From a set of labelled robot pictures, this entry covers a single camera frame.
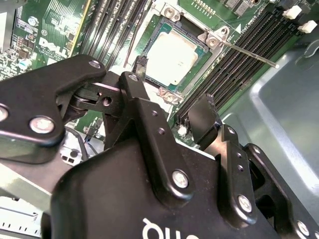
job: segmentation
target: gray metal panel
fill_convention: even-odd
[[[319,54],[286,53],[222,116],[259,145],[319,224]]]

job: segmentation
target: metal rod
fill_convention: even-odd
[[[241,47],[239,47],[239,46],[235,46],[235,45],[233,45],[233,44],[231,44],[231,43],[229,43],[229,42],[227,42],[227,41],[221,41],[224,45],[226,45],[226,46],[229,46],[229,47],[231,47],[231,48],[233,48],[233,49],[235,49],[235,50],[237,50],[237,51],[240,51],[240,52],[242,52],[242,53],[244,53],[244,54],[246,54],[246,55],[248,55],[248,56],[251,56],[251,57],[253,57],[253,58],[255,58],[255,59],[257,59],[257,60],[260,60],[260,61],[262,61],[262,62],[264,62],[264,63],[266,63],[266,64],[268,64],[268,65],[270,65],[270,66],[272,66],[272,67],[274,67],[274,68],[276,68],[276,69],[278,69],[279,68],[279,65],[278,64],[276,64],[275,62],[272,62],[271,60],[268,60],[268,59],[266,59],[266,58],[264,58],[264,57],[262,57],[262,56],[259,56],[259,55],[257,55],[257,54],[255,54],[255,53],[252,53],[252,52],[250,52],[250,51],[247,51],[247,50],[245,50],[245,49],[243,49],[243,48],[241,48]]]

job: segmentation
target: capacitor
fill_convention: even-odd
[[[30,59],[21,59],[18,63],[18,67],[21,69],[21,70],[26,70],[28,68],[30,68],[32,66],[32,61]]]
[[[31,26],[39,26],[39,21],[36,17],[34,16],[31,16],[28,18],[28,23],[31,25]]]

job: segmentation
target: black cable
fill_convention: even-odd
[[[66,131],[70,132],[78,139],[81,153],[82,153],[82,160],[87,161],[89,159],[89,157],[88,157],[88,153],[86,151],[86,148],[85,148],[85,145],[84,145],[84,142],[83,142],[81,135],[76,130],[74,130],[72,128],[65,127],[65,129],[66,129]]]
[[[94,152],[95,155],[99,154],[98,151],[96,151],[96,149],[93,147],[93,145],[91,145],[88,141],[86,143],[88,144],[88,146],[91,148],[91,150]]]

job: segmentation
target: bolt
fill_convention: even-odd
[[[29,126],[36,133],[50,133],[54,129],[54,123],[46,117],[33,118]]]
[[[231,132],[231,133],[235,133],[235,131],[231,128],[231,127],[228,127],[228,130],[229,130],[229,132]]]
[[[239,201],[240,207],[241,207],[245,212],[251,213],[251,211],[252,211],[253,209],[252,209],[251,203],[249,202],[248,198],[246,198],[244,195],[239,195],[239,196],[238,196],[238,201]]]
[[[261,153],[260,149],[257,148],[256,146],[253,146],[253,148],[254,148],[254,150],[255,150],[256,153]]]
[[[133,81],[138,81],[138,78],[136,77],[136,75],[129,74],[129,78]]]
[[[101,68],[101,65],[98,61],[92,60],[92,61],[89,61],[89,64],[97,69]]]
[[[187,179],[187,176],[179,171],[179,170],[176,170],[173,172],[173,181],[174,183],[180,187],[180,188],[186,188],[188,186],[188,179]]]
[[[211,38],[211,39],[208,39],[208,40],[207,40],[207,45],[208,45],[209,47],[215,46],[216,43],[217,43],[217,40],[216,40],[215,38]]]
[[[102,104],[103,104],[104,106],[109,106],[109,105],[111,104],[111,102],[112,102],[112,99],[111,99],[110,97],[105,97],[105,98],[103,99],[103,101],[102,101]]]
[[[297,225],[298,225],[298,228],[301,231],[301,233],[304,234],[305,236],[309,237],[310,233],[309,233],[309,230],[306,227],[306,225],[301,221],[297,221]]]
[[[175,11],[174,11],[173,8],[168,7],[168,8],[165,9],[164,15],[165,15],[167,18],[172,18],[172,17],[175,15]]]
[[[8,111],[4,107],[0,106],[0,122],[4,121],[8,117],[8,115]]]

